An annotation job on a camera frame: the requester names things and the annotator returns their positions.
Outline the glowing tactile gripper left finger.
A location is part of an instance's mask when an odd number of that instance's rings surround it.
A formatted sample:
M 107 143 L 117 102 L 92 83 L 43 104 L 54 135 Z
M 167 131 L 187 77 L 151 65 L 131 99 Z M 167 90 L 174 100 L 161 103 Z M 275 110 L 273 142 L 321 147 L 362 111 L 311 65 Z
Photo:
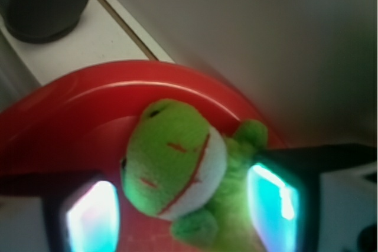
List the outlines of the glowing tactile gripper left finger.
M 1 251 L 116 251 L 114 184 L 91 171 L 1 176 Z

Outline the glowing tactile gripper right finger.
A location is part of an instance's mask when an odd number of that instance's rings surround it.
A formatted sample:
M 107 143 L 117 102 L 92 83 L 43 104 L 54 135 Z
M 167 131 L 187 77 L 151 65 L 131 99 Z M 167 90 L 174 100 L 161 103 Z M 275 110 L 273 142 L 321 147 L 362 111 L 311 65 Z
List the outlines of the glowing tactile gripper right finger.
M 262 150 L 247 173 L 247 200 L 266 251 L 376 251 L 377 149 Z

